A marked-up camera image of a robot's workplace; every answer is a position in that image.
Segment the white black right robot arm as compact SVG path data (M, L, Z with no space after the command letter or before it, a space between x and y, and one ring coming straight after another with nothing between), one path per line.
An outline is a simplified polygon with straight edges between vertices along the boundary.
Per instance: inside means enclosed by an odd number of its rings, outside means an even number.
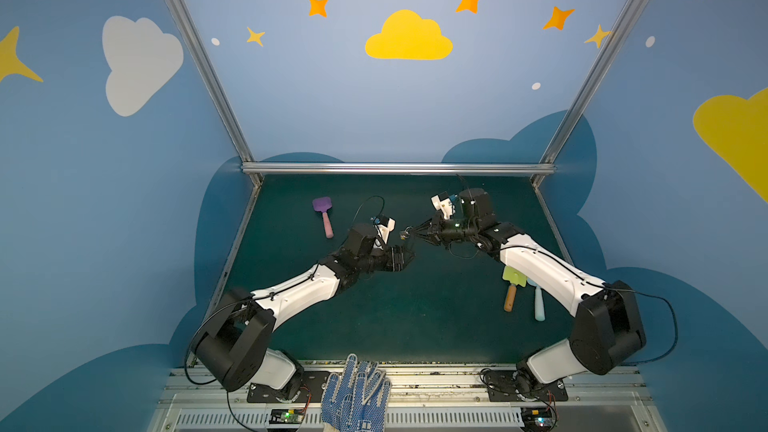
M605 375L647 343L635 291L581 271L539 245L510 222L497 219L481 188L456 199L432 198L435 214L403 235L448 248L466 242L533 280L573 317L568 338L530 355L516 366L518 393L531 395L566 376Z

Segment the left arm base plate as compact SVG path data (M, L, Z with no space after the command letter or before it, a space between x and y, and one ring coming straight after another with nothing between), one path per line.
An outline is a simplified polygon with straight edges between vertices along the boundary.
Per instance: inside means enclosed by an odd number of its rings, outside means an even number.
M248 387L248 403L299 403L311 397L311 402L321 400L330 372L327 370L309 370L295 374L279 390L266 385L251 383Z

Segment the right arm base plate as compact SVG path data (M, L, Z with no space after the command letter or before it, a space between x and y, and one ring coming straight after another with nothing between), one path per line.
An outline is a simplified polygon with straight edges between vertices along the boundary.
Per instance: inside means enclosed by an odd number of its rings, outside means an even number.
M561 402L568 400L562 380L540 383L527 370L483 368L479 378L492 402Z

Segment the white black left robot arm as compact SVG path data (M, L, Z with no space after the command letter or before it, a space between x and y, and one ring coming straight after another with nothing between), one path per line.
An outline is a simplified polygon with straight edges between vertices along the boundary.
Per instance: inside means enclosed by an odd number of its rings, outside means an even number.
M388 244L395 220L378 216L356 223L339 249L306 272L266 289L232 289L201 324L188 352L225 391L253 384L280 401L297 397L303 367L287 353L269 347L281 325L309 307L352 287L363 274L400 272L412 260L403 247Z

